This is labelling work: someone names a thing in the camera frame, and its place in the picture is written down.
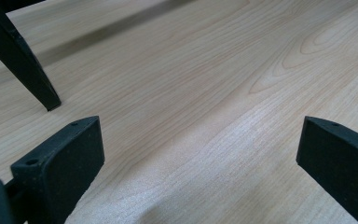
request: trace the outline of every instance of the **wood grain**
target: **wood grain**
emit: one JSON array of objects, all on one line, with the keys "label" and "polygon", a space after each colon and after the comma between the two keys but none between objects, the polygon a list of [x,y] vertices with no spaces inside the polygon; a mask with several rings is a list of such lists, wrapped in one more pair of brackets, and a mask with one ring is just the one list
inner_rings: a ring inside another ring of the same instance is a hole
[{"label": "wood grain", "polygon": [[67,223],[356,223],[296,165],[304,116],[358,132],[356,0],[51,0],[8,14],[63,105],[0,63],[0,178],[99,115]]}]

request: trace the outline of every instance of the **screw hole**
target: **screw hole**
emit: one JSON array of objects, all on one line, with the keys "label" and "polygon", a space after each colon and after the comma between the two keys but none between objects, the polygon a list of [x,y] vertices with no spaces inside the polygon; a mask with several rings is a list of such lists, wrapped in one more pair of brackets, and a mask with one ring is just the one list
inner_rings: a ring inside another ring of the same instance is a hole
[{"label": "screw hole", "polygon": [[25,164],[27,164],[27,165],[34,165],[34,164],[36,164],[37,162],[38,162],[37,159],[31,159],[31,160],[28,160]]}]

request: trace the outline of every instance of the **small hole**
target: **small hole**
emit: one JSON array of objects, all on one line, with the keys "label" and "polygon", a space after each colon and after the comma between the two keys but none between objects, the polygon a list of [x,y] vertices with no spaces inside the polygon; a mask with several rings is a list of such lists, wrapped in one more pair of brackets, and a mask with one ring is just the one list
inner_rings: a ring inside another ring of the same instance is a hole
[{"label": "small hole", "polygon": [[31,160],[28,160],[25,164],[27,164],[27,165],[34,165],[34,164],[36,164],[37,162],[38,162],[37,159],[31,159]]}]

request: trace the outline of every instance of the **black chair leg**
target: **black chair leg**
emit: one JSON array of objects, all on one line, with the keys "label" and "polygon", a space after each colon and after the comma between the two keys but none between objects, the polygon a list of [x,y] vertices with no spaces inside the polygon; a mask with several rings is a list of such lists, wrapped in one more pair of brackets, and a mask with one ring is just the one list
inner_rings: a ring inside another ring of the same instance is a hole
[{"label": "black chair leg", "polygon": [[25,40],[0,8],[0,60],[48,110],[61,101]]}]

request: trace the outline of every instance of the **wooden table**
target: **wooden table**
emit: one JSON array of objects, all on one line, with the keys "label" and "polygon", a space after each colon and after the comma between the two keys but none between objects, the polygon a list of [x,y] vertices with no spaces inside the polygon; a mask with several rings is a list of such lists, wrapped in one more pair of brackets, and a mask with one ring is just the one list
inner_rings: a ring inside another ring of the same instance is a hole
[{"label": "wooden table", "polygon": [[8,14],[62,99],[0,63],[0,178],[99,115],[67,223],[355,223],[296,165],[306,115],[358,132],[358,1],[50,0]]}]

